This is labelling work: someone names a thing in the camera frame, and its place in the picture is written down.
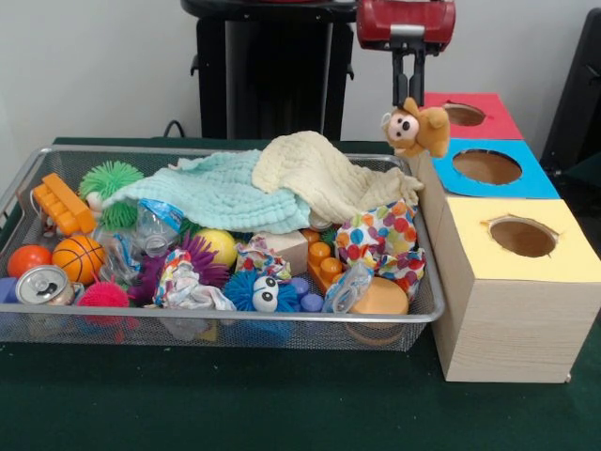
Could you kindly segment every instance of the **white wall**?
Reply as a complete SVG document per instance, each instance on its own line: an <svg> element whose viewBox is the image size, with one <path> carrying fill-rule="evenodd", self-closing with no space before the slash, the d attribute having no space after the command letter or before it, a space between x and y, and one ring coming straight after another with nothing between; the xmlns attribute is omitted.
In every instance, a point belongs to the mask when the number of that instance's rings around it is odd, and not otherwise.
<svg viewBox="0 0 601 451"><path fill-rule="evenodd" d="M457 0L454 40L426 88L497 91L539 153L594 0ZM178 0L0 0L0 190L58 135L156 136L178 118L200 132L188 69L195 18ZM345 139L381 139L390 55L355 45Z"/></svg>
<svg viewBox="0 0 601 451"><path fill-rule="evenodd" d="M425 87L441 92L498 92L538 156L562 93L586 14L598 0L456 0L451 45L426 61ZM353 49L345 139L380 139L391 108L389 54Z"/></svg>

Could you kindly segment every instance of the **soda can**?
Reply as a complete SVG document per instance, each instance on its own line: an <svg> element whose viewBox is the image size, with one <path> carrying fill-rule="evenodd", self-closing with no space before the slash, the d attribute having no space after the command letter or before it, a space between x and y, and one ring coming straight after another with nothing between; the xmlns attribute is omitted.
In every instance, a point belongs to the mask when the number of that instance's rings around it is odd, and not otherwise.
<svg viewBox="0 0 601 451"><path fill-rule="evenodd" d="M52 265L38 266L23 274L15 291L19 301L28 305L71 305L75 297L67 273Z"/></svg>

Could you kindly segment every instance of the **light blue muslin cloth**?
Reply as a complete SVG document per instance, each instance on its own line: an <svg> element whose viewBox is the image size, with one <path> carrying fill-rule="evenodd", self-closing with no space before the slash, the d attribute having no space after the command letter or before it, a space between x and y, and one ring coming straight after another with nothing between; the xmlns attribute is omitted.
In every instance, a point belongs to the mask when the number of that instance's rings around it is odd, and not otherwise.
<svg viewBox="0 0 601 451"><path fill-rule="evenodd" d="M236 232L288 233L309 226L309 205L287 190L263 193L252 184L261 152L214 153L206 158L180 158L176 167L125 186L106 199L115 202L154 199L183 211L204 227Z"/></svg>

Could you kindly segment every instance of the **yellow ball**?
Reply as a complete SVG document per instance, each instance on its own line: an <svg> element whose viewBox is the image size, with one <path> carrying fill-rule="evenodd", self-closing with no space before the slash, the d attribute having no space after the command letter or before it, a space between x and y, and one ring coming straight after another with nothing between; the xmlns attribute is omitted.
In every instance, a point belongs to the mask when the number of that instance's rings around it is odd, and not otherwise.
<svg viewBox="0 0 601 451"><path fill-rule="evenodd" d="M238 257L236 242L229 232L214 228L203 228L195 236L203 237L210 243L209 251L217 251L213 263L226 265L229 268L236 261Z"/></svg>

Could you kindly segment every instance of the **wire mesh basket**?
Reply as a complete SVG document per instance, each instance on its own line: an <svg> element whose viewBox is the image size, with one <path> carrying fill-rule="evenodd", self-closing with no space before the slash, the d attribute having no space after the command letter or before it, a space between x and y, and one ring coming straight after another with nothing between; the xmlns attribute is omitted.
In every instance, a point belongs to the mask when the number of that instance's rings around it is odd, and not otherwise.
<svg viewBox="0 0 601 451"><path fill-rule="evenodd" d="M71 188L93 166L120 160L146 176L179 157L198 158L214 150L53 146L25 163L0 200L0 275L19 246L39 243L42 227L29 201L42 177L55 172ZM350 155L354 164L377 171L402 160L389 155ZM425 250L424 279L406 315L340 315L99 308L0 303L0 341L126 344L157 346L263 347L311 350L408 350L425 327L444 310L436 261L424 220L415 217Z"/></svg>

